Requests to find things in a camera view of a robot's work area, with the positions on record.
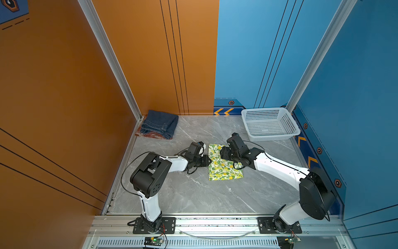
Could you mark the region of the left green circuit board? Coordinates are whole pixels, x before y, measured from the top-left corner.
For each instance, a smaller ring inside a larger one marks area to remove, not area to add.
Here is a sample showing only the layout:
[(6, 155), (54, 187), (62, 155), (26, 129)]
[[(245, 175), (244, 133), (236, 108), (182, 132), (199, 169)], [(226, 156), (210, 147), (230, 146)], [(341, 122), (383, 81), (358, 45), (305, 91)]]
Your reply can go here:
[(160, 249), (165, 245), (165, 240), (159, 237), (145, 237), (144, 248), (145, 249)]

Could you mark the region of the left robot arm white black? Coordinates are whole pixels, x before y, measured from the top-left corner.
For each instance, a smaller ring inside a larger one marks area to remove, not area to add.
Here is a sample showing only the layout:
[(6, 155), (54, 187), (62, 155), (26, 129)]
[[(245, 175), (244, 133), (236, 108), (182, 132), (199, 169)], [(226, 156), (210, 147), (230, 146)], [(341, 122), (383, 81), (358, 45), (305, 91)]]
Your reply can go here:
[(187, 149), (174, 156), (162, 156), (149, 152), (130, 177), (130, 183), (141, 200), (142, 213), (139, 228), (150, 233), (162, 231), (162, 211), (158, 192), (166, 177), (172, 172), (194, 173), (197, 168), (208, 167), (211, 159), (204, 154), (203, 142), (192, 142)]

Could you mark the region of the green circuit board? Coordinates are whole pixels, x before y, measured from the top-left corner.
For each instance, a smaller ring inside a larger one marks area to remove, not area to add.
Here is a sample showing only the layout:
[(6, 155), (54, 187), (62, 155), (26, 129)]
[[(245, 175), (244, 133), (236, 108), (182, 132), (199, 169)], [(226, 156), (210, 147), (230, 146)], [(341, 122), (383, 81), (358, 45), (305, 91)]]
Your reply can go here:
[(295, 244), (301, 242), (300, 239), (291, 237), (277, 237), (277, 241), (280, 249), (294, 249)]
[(145, 249), (160, 249), (165, 245), (165, 240), (159, 237), (145, 237), (144, 248)]

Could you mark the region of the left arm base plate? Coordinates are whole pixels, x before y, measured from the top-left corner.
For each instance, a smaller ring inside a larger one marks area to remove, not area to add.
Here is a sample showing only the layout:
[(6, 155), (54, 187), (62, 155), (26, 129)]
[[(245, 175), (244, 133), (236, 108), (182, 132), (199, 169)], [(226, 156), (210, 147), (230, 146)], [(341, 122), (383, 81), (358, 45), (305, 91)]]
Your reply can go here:
[(175, 217), (159, 217), (154, 222), (146, 220), (143, 216), (137, 218), (134, 223), (134, 234), (174, 234), (176, 228)]

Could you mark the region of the white plastic laundry basket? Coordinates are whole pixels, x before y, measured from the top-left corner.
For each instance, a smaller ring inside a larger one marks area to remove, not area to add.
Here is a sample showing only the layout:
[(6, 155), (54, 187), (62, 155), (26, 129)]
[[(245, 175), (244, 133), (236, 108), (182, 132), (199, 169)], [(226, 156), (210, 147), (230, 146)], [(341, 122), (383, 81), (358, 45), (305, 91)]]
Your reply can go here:
[(301, 131), (284, 107), (245, 109), (241, 117), (252, 142), (288, 140)]

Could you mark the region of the right green circuit board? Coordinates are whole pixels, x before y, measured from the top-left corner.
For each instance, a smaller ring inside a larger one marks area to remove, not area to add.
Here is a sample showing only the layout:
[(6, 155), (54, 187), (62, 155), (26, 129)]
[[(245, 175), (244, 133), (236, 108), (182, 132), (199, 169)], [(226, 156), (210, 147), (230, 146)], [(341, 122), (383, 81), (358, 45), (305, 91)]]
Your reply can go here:
[(301, 242), (300, 239), (291, 237), (277, 237), (277, 241), (280, 249), (294, 249), (295, 244)]

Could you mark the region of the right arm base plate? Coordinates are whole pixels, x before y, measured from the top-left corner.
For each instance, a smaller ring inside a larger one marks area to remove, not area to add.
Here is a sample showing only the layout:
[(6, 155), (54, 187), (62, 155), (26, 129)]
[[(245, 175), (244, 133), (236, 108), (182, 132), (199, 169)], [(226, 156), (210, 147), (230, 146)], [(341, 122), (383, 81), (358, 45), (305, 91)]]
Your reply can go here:
[(258, 217), (258, 228), (261, 234), (301, 234), (302, 229), (299, 222), (293, 225), (287, 225), (281, 219), (274, 219), (273, 217)]

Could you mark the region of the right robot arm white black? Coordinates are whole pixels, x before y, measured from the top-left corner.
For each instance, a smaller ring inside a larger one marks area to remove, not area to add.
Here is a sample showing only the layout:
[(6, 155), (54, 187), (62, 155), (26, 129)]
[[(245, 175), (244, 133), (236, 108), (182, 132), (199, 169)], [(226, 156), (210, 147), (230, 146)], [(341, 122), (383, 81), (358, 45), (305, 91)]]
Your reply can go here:
[(220, 151), (222, 159), (268, 173), (299, 191), (299, 201), (283, 205), (274, 214), (272, 226), (276, 233), (293, 231), (294, 225), (306, 218), (330, 220), (329, 210), (337, 193), (321, 169), (308, 169), (281, 161), (267, 154), (258, 144), (249, 148), (238, 133), (233, 133), (227, 144)]

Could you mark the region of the lemon print skirt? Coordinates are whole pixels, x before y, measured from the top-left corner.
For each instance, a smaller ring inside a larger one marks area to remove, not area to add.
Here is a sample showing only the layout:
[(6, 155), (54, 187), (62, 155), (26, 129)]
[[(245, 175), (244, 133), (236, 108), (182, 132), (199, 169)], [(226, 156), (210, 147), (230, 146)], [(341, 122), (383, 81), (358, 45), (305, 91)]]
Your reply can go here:
[(241, 163), (221, 158), (220, 152), (224, 145), (209, 144), (208, 156), (212, 160), (208, 166), (210, 181), (225, 181), (233, 179), (241, 179), (244, 177)]

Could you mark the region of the aluminium front rail frame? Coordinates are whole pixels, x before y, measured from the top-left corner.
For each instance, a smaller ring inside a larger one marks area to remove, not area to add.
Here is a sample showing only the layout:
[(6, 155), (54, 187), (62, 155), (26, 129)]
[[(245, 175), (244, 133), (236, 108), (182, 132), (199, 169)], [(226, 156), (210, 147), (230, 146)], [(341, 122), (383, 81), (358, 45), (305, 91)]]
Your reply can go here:
[(161, 249), (279, 249), (277, 237), (301, 240), (294, 249), (354, 249), (355, 245), (336, 215), (330, 220), (299, 221), (301, 234), (261, 234), (256, 214), (172, 214), (174, 234), (134, 234), (137, 215), (95, 217), (83, 243), (84, 249), (144, 249), (145, 237), (165, 240)]

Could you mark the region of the aluminium corner post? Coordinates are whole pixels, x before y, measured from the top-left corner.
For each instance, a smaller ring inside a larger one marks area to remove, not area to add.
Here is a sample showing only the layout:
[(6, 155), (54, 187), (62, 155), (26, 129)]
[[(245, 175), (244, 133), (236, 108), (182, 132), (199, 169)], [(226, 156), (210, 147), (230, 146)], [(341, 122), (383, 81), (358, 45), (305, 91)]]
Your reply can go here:
[(100, 17), (94, 7), (92, 1), (89, 0), (78, 0), (81, 10), (83, 11), (86, 20), (88, 21), (90, 28), (111, 68), (115, 79), (137, 121), (141, 121), (143, 115), (138, 107), (136, 99), (132, 93), (130, 85), (125, 77), (122, 67), (118, 61), (118, 58), (114, 52), (111, 42), (106, 34), (106, 31), (102, 25)]
[(306, 70), (304, 71), (300, 81), (298, 82), (286, 109), (289, 113), (292, 113), (294, 108), (297, 106), (300, 98), (311, 82), (315, 75), (318, 67), (322, 63), (324, 57), (338, 36), (341, 28), (352, 12), (357, 0), (343, 0), (341, 1), (336, 13), (334, 14), (331, 22), (329, 23), (316, 51), (314, 52)]

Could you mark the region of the dark blue denim skirt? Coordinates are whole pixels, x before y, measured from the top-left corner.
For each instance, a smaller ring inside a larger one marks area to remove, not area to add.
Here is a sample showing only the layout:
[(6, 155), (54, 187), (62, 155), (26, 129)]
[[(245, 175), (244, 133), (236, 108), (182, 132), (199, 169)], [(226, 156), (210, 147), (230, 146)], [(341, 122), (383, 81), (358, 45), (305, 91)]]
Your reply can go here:
[(151, 132), (161, 135), (165, 139), (172, 139), (178, 124), (179, 116), (165, 112), (149, 110), (142, 123), (140, 133), (145, 135)]

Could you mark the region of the red plaid skirt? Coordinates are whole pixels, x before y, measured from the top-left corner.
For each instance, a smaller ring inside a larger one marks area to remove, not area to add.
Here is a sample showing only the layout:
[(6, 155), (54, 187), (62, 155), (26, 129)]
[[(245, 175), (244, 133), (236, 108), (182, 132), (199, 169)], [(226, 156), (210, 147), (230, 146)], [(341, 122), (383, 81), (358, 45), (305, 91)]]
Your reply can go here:
[(153, 139), (160, 139), (160, 140), (164, 139), (164, 137), (161, 134), (156, 133), (156, 132), (149, 132), (147, 134), (142, 134), (140, 131), (137, 131), (135, 133), (135, 135), (138, 137), (144, 137), (144, 138), (153, 138)]

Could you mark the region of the left aluminium corner post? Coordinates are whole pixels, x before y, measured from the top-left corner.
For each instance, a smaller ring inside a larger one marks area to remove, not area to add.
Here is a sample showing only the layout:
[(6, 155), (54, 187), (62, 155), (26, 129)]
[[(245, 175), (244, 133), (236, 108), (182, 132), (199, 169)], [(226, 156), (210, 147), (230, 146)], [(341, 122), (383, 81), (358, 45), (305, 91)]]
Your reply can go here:
[(114, 52), (111, 42), (106, 34), (106, 31), (102, 25), (100, 17), (94, 7), (92, 1), (89, 0), (78, 0), (81, 10), (83, 11), (86, 20), (88, 21), (90, 28), (111, 68), (115, 79), (137, 121), (141, 121), (143, 115), (138, 107), (136, 99), (132, 93), (130, 85), (125, 77), (122, 67), (118, 61), (118, 58)]

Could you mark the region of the right aluminium corner post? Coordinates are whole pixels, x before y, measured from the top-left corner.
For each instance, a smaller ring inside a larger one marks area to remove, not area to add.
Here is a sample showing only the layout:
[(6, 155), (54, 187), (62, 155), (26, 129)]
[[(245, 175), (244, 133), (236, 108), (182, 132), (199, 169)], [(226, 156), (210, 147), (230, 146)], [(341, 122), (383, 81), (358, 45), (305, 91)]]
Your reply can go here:
[(341, 1), (336, 13), (334, 14), (331, 22), (329, 23), (316, 51), (314, 52), (306, 70), (304, 71), (300, 81), (298, 82), (286, 109), (289, 113), (292, 113), (294, 108), (297, 106), (300, 98), (311, 82), (315, 75), (318, 67), (322, 63), (324, 57), (338, 36), (341, 28), (352, 12), (357, 0), (343, 0)]

